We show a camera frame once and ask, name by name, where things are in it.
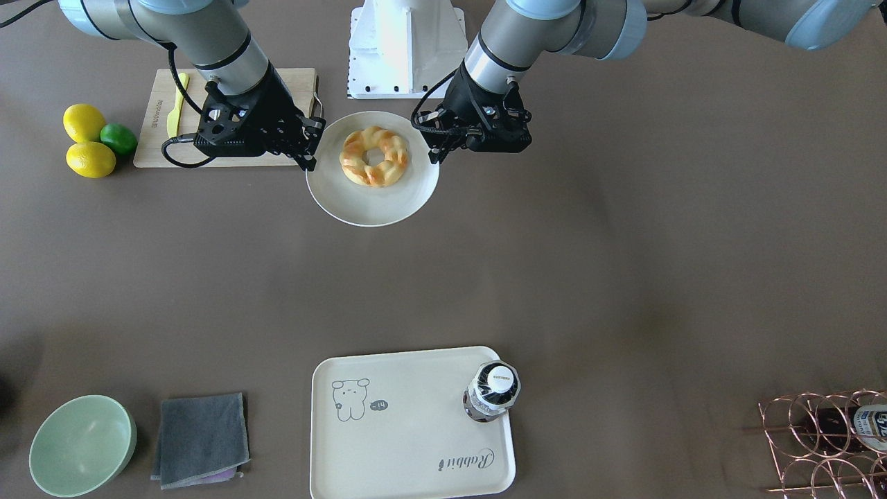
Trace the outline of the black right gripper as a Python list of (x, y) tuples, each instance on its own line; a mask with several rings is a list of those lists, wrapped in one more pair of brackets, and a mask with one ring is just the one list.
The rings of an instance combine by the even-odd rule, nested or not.
[(313, 171), (315, 152), (326, 120), (305, 116), (273, 65), (257, 86), (244, 94), (226, 95), (208, 82), (208, 92), (193, 145), (209, 157), (285, 155), (304, 171)]

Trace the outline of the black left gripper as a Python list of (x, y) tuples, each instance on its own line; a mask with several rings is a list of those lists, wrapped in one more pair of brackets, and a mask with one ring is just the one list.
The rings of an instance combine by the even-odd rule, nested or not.
[(432, 164), (440, 164), (457, 149), (518, 154), (528, 148), (532, 114), (519, 89), (516, 77), (507, 76), (506, 91), (494, 94), (474, 82), (463, 67), (435, 83), (410, 116), (412, 127), (430, 149)]

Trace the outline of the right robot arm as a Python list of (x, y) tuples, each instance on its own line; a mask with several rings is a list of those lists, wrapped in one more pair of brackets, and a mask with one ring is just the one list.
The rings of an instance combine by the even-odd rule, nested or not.
[(207, 97), (191, 143), (205, 162), (222, 157), (285, 155), (310, 173), (326, 127), (297, 107), (238, 10), (240, 1), (60, 1), (69, 21), (105, 39), (142, 39), (180, 49), (206, 80)]

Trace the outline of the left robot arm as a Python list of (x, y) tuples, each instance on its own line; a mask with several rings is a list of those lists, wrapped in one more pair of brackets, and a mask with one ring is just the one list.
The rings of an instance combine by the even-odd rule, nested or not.
[(410, 118), (433, 164), (450, 152), (516, 154), (532, 142), (532, 115), (520, 79), (542, 53), (623, 60), (647, 25), (675, 14), (722, 20), (731, 26), (816, 51), (839, 41), (884, 1), (498, 1), (462, 63), (444, 77), (443, 101)]

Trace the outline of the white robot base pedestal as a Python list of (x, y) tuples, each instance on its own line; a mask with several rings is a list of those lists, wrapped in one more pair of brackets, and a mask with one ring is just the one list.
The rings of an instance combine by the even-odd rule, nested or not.
[(351, 99), (443, 98), (432, 89), (468, 50), (465, 14), (450, 1), (365, 1), (351, 11)]

